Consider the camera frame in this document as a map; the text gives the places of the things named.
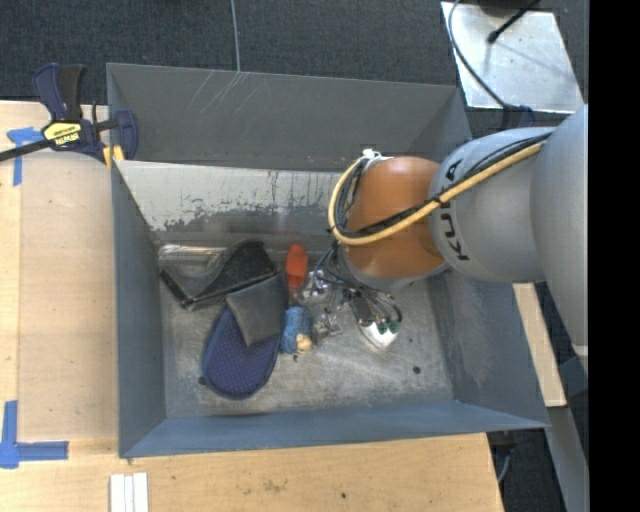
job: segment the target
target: white object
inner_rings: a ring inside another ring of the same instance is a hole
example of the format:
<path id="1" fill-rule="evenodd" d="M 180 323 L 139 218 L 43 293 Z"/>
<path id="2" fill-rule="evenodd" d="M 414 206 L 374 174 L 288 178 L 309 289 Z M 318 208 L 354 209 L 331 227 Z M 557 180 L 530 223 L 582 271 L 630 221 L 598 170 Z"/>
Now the white object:
<path id="1" fill-rule="evenodd" d="M 372 323 L 368 327 L 358 326 L 362 334 L 371 342 L 374 348 L 377 350 L 383 350 L 387 348 L 398 337 L 398 333 L 393 334 L 390 329 L 387 329 L 384 334 L 380 334 L 378 326 Z"/>
<path id="2" fill-rule="evenodd" d="M 149 512 L 149 486 L 146 473 L 109 478 L 110 512 Z"/>

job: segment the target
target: yellow clamp label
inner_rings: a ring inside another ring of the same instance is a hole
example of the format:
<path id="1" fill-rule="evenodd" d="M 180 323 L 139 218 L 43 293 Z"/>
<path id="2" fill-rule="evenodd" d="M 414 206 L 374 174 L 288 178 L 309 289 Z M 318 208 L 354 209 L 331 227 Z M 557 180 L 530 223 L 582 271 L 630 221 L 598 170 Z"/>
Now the yellow clamp label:
<path id="1" fill-rule="evenodd" d="M 56 146 L 62 146 L 79 140 L 81 131 L 79 123 L 53 123 L 42 131 L 42 135 L 45 139 L 54 141 Z"/>

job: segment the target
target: yellow cable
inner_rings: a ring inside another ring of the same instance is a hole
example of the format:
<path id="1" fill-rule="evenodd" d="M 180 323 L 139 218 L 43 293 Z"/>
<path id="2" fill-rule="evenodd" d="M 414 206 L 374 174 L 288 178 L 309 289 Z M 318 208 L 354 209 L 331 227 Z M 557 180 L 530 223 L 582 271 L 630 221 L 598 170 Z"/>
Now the yellow cable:
<path id="1" fill-rule="evenodd" d="M 126 160 L 124 156 L 124 151 L 122 150 L 122 146 L 120 144 L 116 144 L 113 146 L 113 158 L 116 160 Z"/>
<path id="2" fill-rule="evenodd" d="M 524 160 L 525 158 L 529 158 L 530 156 L 536 154 L 538 151 L 540 151 L 543 144 L 544 144 L 543 142 L 540 142 L 538 144 L 533 144 L 527 148 L 524 148 L 518 151 L 517 153 L 514 153 L 513 155 L 510 155 L 507 158 L 504 158 L 503 160 L 500 160 L 499 162 L 496 162 L 495 164 L 487 167 L 486 169 L 484 169 L 483 171 L 480 171 L 478 174 L 472 176 L 471 178 L 461 181 L 459 184 L 454 185 L 446 192 L 443 192 L 438 198 L 438 201 L 435 201 L 435 200 L 430 201 L 429 203 L 424 205 L 422 208 L 420 208 L 417 212 L 412 213 L 409 217 L 407 217 L 406 219 L 402 219 L 401 221 L 399 221 L 397 224 L 394 224 L 393 226 L 389 226 L 388 228 L 385 228 L 382 231 L 379 231 L 378 233 L 374 233 L 372 235 L 353 238 L 353 237 L 345 236 L 342 233 L 340 233 L 340 231 L 338 231 L 338 228 L 336 227 L 336 222 L 335 222 L 334 209 L 335 209 L 336 201 L 338 199 L 338 193 L 340 192 L 342 185 L 347 180 L 349 175 L 353 172 L 353 170 L 358 165 L 358 163 L 360 163 L 360 161 L 362 161 L 362 159 L 364 158 L 364 157 L 360 157 L 340 177 L 340 179 L 338 180 L 338 183 L 333 189 L 333 193 L 331 194 L 331 199 L 329 200 L 329 211 L 328 211 L 329 227 L 331 229 L 331 232 L 333 233 L 333 236 L 335 236 L 337 240 L 347 245 L 365 245 L 365 244 L 370 244 L 373 242 L 377 242 L 378 240 L 387 238 L 403 229 L 406 229 L 411 224 L 413 224 L 414 222 L 417 222 L 423 217 L 426 217 L 435 209 L 437 209 L 442 203 L 446 203 L 450 201 L 454 197 L 462 194 L 466 190 L 469 190 L 471 187 L 486 180 L 487 178 L 490 178 L 491 176 L 499 173 L 500 171 L 506 169 L 507 167 L 511 167 L 512 165 L 517 164 L 521 160 Z"/>

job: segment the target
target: wooden table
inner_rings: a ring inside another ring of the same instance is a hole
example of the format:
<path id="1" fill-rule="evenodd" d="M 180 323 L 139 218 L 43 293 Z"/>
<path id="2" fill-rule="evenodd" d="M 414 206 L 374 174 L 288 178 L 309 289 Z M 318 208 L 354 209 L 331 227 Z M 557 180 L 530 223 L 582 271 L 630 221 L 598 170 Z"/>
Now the wooden table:
<path id="1" fill-rule="evenodd" d="M 0 102 L 0 150 L 12 147 L 5 137 L 8 129 L 39 128 L 47 120 L 39 104 Z M 0 164 L 0 400 L 18 399 L 20 441 L 59 439 L 56 433 L 63 432 L 69 459 L 0 470 L 2 510 L 108 510 L 109 476 L 137 472 L 148 474 L 152 512 L 504 510 L 485 434 L 118 458 L 115 338 L 109 316 L 112 242 L 110 218 L 106 222 L 109 215 L 102 210 L 110 197 L 104 186 L 94 186 L 108 183 L 109 171 L 89 157 L 50 150 L 23 163 L 25 182 L 18 187 L 12 185 L 13 162 Z M 78 172 L 95 182 L 69 178 Z M 40 190 L 34 188 L 36 180 L 41 180 Z M 46 180 L 54 185 L 45 185 Z M 56 192 L 48 199 L 52 186 Z M 25 190 L 28 205 L 22 204 Z M 91 214 L 65 216 L 65 208 L 84 208 L 84 202 L 92 205 Z M 88 234 L 87 222 L 97 218 L 103 223 L 94 230 L 99 232 Z M 42 243 L 45 238 L 48 245 Z M 77 258 L 78 248 L 102 256 L 81 268 L 61 265 L 64 258 Z M 27 275 L 21 274 L 21 265 Z M 519 306 L 527 318 L 534 360 L 543 368 L 547 403 L 561 405 L 557 368 L 549 363 L 548 340 L 531 290 L 516 289 Z M 27 309 L 38 311 L 39 324 L 21 314 L 26 300 Z M 48 380 L 38 373 L 45 370 L 51 373 Z"/>

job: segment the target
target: black pouch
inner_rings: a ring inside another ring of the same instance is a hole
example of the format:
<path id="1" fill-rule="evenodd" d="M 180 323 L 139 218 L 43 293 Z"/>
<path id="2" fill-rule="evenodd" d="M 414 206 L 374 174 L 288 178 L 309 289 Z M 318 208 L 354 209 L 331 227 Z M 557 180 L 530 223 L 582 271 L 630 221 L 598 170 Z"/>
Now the black pouch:
<path id="1" fill-rule="evenodd" d="M 225 295 L 264 281 L 277 269 L 263 242 L 243 240 L 212 257 L 203 272 L 190 274 L 179 263 L 160 265 L 160 277 L 186 309 L 217 303 Z"/>
<path id="2" fill-rule="evenodd" d="M 279 274 L 230 293 L 226 300 L 248 347 L 282 334 L 288 297 Z"/>

